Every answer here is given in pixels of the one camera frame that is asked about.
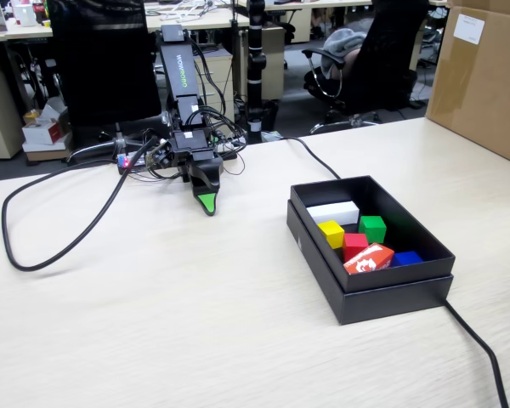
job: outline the red block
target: red block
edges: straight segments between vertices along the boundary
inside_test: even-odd
[[[365,234],[344,234],[343,235],[343,261],[348,262],[351,258],[368,247]]]

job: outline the black pole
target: black pole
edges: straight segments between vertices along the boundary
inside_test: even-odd
[[[261,143],[263,119],[263,69],[266,56],[263,53],[264,0],[247,0],[249,30],[247,31],[247,137],[249,144]]]

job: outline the office desk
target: office desk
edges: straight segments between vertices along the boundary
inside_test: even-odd
[[[241,6],[247,5],[247,0],[238,0]],[[445,6],[446,0],[429,0],[432,6]],[[286,4],[273,4],[271,6],[264,6],[265,11],[270,10],[300,10],[300,9],[326,9],[329,7],[351,7],[351,6],[370,6],[371,0],[318,0],[309,3],[286,3]]]
[[[429,0],[433,6],[445,6],[445,0]],[[241,6],[246,6],[247,0],[239,0]],[[351,7],[351,6],[370,6],[371,0],[318,0],[310,3],[293,2],[287,4],[274,4],[272,6],[265,6],[264,11],[289,11],[287,16],[282,21],[288,22],[292,17],[291,12],[296,13],[292,17],[291,24],[293,24],[297,31],[295,32],[294,43],[306,43],[309,41],[309,33],[311,28],[310,18],[312,9],[328,9],[334,7]]]
[[[182,23],[182,26],[185,30],[211,30],[215,28],[226,28],[230,27],[232,12],[229,8],[216,8],[215,10],[203,15],[198,20],[190,19]],[[178,24],[175,22],[175,20],[161,21],[160,16],[148,16],[146,17],[146,20],[147,28],[149,31],[160,30],[161,26],[164,24]],[[23,27],[21,25],[15,24],[14,19],[9,19],[7,24],[8,32],[0,34],[0,42],[15,39],[45,38],[53,36],[53,30],[42,25],[36,25],[34,27]],[[243,15],[239,15],[238,26],[249,26],[249,19]]]
[[[425,119],[305,140],[456,254],[450,302],[496,351],[510,402],[510,161]],[[242,156],[215,217],[178,180],[129,179],[44,271],[13,269],[0,229],[0,406],[498,406],[486,354],[445,309],[338,326],[286,226],[290,186],[332,176],[296,142]],[[18,259],[62,249],[118,177],[82,170],[13,200]],[[32,179],[0,182],[0,209]]]

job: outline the yellow block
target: yellow block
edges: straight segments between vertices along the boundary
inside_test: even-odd
[[[341,248],[343,245],[343,228],[336,221],[327,221],[317,224],[332,249]]]

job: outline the white block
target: white block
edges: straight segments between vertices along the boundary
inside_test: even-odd
[[[316,224],[334,220],[340,225],[348,225],[357,224],[359,221],[359,208],[357,208],[353,201],[310,207],[308,212]]]

